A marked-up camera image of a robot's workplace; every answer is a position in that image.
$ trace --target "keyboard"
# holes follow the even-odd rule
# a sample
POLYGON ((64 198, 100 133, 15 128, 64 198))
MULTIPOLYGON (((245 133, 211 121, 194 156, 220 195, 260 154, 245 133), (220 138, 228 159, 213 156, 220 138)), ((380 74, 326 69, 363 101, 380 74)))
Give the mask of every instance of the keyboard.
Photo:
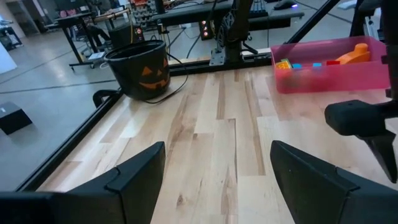
POLYGON ((266 2, 264 0, 254 0, 250 8, 249 18, 258 18, 268 16, 266 2))

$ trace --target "pink plastic bin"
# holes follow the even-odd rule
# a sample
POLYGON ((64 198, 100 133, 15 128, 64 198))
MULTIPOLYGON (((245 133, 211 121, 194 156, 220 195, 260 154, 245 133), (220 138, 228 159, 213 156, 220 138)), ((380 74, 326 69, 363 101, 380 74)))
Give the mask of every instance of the pink plastic bin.
POLYGON ((279 93, 370 90, 390 86, 388 67, 381 63, 381 56, 386 54, 386 46, 372 37, 286 44, 271 47, 271 53, 279 93), (369 62, 326 66, 327 60, 336 60, 353 51, 359 43, 369 45, 369 62), (285 58, 291 64, 302 64, 303 68, 276 68, 275 63, 285 58), (322 63, 322 66, 312 67, 313 63, 322 63))

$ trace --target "red block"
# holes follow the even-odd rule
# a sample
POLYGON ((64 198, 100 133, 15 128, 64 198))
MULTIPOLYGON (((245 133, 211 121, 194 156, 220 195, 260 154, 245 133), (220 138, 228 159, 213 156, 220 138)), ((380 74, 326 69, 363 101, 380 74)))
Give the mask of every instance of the red block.
POLYGON ((339 61, 326 61, 326 65, 339 65, 339 61))

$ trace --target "black jack-o-lantern bucket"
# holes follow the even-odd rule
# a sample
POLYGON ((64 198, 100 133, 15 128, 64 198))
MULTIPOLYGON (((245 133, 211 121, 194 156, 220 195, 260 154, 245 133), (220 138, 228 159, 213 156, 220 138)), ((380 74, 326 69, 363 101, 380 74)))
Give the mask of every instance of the black jack-o-lantern bucket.
POLYGON ((105 55, 105 62, 128 97, 149 100, 163 94, 170 85, 166 44, 161 40, 112 50, 105 55))

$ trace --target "wooden table surface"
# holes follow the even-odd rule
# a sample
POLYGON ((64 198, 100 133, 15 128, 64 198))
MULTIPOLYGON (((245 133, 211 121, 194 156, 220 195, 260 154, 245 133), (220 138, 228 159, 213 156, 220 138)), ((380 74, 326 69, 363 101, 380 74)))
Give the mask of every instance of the wooden table surface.
POLYGON ((388 100, 384 90, 280 95, 272 67, 190 75, 160 105, 122 97, 39 190, 70 190, 165 141, 152 223, 293 223, 270 162, 275 139, 398 189, 365 143, 326 125, 326 106, 352 99, 388 100))

